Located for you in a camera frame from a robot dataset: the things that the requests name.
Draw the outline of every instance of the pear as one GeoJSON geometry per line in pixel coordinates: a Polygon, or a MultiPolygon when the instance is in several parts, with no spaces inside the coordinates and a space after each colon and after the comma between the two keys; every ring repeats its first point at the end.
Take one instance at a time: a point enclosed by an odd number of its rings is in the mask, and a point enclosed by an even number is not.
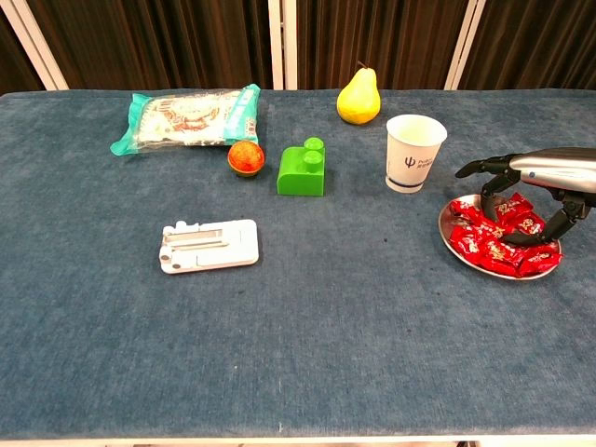
{"type": "Polygon", "coordinates": [[[381,96],[372,68],[360,68],[337,97],[337,113],[351,124],[371,121],[381,110],[381,96]]]}

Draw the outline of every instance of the orange ball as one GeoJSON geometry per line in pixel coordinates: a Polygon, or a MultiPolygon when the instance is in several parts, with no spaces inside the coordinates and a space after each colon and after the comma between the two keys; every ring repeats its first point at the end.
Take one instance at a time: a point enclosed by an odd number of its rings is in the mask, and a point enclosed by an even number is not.
{"type": "Polygon", "coordinates": [[[235,142],[227,153],[227,162],[236,174],[250,177],[264,166],[264,152],[254,142],[235,142]]]}

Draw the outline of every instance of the green lego block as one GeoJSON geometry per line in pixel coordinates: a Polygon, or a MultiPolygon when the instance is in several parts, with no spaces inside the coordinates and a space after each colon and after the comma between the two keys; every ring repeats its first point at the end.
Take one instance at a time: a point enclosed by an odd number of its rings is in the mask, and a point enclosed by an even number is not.
{"type": "Polygon", "coordinates": [[[281,155],[278,194],[323,196],[325,190],[325,143],[311,137],[303,147],[288,147],[281,155]]]}

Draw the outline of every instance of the white phone holder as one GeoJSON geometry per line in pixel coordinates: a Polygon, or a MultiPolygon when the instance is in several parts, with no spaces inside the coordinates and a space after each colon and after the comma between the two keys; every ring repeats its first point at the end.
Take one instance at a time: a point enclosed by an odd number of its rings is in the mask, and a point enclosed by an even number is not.
{"type": "Polygon", "coordinates": [[[257,224],[250,219],[164,226],[159,262],[168,274],[254,264],[259,259],[257,224]]]}

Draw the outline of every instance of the curtain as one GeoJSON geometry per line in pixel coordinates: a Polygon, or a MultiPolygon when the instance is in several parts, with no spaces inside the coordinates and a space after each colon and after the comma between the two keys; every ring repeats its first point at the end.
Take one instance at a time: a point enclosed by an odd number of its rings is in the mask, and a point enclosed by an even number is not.
{"type": "Polygon", "coordinates": [[[596,88],[596,0],[489,0],[459,88],[596,88]]]}
{"type": "Polygon", "coordinates": [[[70,88],[271,88],[267,2],[29,0],[70,88]]]}
{"type": "Polygon", "coordinates": [[[45,89],[4,11],[0,10],[0,15],[0,95],[11,91],[45,89]]]}
{"type": "Polygon", "coordinates": [[[443,88],[467,0],[297,0],[298,87],[342,88],[361,61],[379,88],[443,88]]]}

